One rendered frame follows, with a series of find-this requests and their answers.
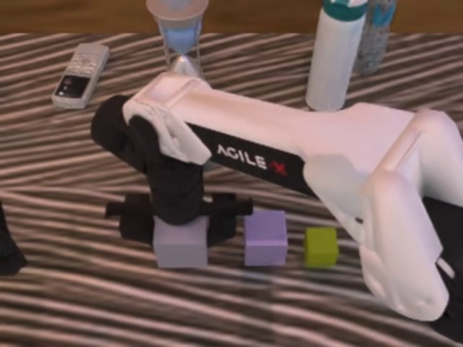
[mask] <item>white robotic arm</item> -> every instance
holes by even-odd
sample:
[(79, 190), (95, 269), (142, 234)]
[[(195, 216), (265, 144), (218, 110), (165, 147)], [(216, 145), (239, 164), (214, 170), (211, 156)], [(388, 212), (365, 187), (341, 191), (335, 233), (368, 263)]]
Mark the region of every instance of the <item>white robotic arm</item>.
[(212, 160), (318, 197), (360, 244), (365, 282), (379, 299), (415, 320), (443, 314), (449, 292), (437, 266), (452, 269), (422, 198), (463, 206), (463, 145), (446, 114), (366, 103), (301, 111), (171, 72), (123, 112), (155, 127), (165, 155)]

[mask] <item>remote control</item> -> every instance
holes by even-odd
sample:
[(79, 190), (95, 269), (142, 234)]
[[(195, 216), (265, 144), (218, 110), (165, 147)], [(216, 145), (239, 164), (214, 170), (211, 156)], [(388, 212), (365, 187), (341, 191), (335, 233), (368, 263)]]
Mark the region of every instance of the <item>remote control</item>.
[(53, 104), (60, 108), (86, 107), (108, 57), (107, 46), (81, 43), (51, 96)]

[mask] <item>green cube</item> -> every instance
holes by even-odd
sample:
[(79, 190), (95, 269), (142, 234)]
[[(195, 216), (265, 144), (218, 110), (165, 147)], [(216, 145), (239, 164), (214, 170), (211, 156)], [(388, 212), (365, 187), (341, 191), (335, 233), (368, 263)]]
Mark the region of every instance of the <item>green cube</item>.
[(304, 239), (306, 267), (332, 267), (339, 256), (335, 228), (307, 228)]

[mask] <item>bottle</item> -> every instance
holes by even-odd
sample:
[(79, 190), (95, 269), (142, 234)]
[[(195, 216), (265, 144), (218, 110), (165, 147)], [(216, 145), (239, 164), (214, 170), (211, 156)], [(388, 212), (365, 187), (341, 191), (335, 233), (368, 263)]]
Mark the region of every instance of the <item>bottle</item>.
[(209, 0), (147, 0), (148, 11), (163, 36), (167, 69), (203, 76), (200, 34)]
[(379, 69), (386, 53), (396, 5), (397, 0), (370, 0), (354, 72), (366, 76)]
[(324, 0), (305, 100), (314, 111), (344, 106), (362, 37), (368, 0)]

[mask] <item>striped tablecloth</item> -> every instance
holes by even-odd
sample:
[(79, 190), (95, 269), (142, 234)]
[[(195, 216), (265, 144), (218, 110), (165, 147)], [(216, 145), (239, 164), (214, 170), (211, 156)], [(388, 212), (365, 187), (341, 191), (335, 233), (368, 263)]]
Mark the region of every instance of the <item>striped tablecloth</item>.
[[(87, 109), (56, 109), (50, 94), (81, 42), (109, 45), (110, 61)], [(130, 34), (0, 36), (0, 199), (30, 263), (0, 278), (0, 346), (455, 346), (370, 295), (345, 232), (334, 269), (304, 269), (302, 230), (337, 226), (330, 213), (225, 168), (206, 174), (207, 193), (288, 212), (285, 267), (244, 267), (241, 233), (204, 270), (157, 269), (149, 247), (119, 238), (106, 202), (148, 187), (93, 144), (90, 120), (164, 70), (161, 46)], [(204, 35), (202, 47), (214, 87), (305, 107), (313, 36)], [(431, 107), (460, 122), (462, 90), (463, 36), (394, 35), (381, 71), (353, 78), (348, 105)]]

